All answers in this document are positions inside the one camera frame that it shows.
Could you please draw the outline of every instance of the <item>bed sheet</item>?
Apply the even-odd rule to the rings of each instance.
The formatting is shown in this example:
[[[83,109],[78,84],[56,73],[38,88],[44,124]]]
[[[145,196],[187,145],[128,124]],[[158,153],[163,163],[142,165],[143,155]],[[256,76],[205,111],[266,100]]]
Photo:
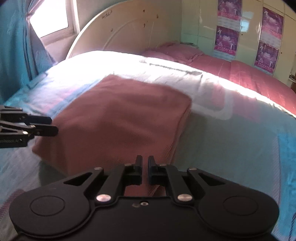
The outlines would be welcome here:
[[[274,235],[280,240],[288,239],[289,213],[296,212],[296,207],[290,205],[295,198],[296,180],[286,179],[295,175],[296,166],[281,165],[284,159],[279,154],[278,138],[282,133],[296,137],[296,120],[255,91],[171,61],[94,51],[52,67],[17,92],[6,105],[54,118],[109,74],[169,85],[189,95],[192,112],[174,165],[182,171],[198,167],[272,196],[284,212]],[[219,90],[218,97],[213,95],[214,90]],[[33,144],[34,140],[27,148],[0,149],[0,205],[16,190],[31,190],[63,178],[31,152]],[[296,142],[291,145],[296,149]],[[292,231],[292,236],[296,236],[296,231]]]

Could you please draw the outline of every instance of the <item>folded towel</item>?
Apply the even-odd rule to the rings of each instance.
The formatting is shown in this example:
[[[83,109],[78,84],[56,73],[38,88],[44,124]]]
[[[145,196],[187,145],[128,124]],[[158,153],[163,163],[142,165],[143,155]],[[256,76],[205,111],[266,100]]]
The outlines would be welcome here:
[[[142,155],[143,185],[126,195],[153,195],[147,158],[172,162],[190,107],[191,99],[169,86],[110,75],[66,107],[53,120],[59,134],[38,139],[33,152],[66,175],[110,170]]]

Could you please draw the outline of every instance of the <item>window frame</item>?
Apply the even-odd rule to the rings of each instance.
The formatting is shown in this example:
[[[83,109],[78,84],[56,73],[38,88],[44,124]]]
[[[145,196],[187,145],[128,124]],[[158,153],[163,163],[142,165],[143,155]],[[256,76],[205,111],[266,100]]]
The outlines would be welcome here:
[[[73,36],[78,34],[77,24],[75,23],[76,14],[75,14],[75,4],[76,0],[65,0],[66,3],[66,14],[68,20],[68,27],[64,29],[60,29],[48,35],[41,37],[44,45],[49,45],[56,41],[59,41],[63,38]]]

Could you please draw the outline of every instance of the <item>curtain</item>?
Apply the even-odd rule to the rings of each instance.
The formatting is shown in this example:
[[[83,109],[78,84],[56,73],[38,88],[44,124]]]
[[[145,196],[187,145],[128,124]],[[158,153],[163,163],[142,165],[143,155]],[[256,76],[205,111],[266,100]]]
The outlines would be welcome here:
[[[44,0],[0,5],[0,104],[54,64],[29,18]]]

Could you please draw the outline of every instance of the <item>headboard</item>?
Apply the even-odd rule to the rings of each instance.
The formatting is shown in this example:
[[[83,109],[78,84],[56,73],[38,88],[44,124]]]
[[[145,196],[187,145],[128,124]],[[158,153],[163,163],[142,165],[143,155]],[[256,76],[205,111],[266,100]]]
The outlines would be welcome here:
[[[66,59],[94,50],[139,54],[174,40],[169,37],[168,24],[166,13],[146,0],[115,4],[82,29]]]

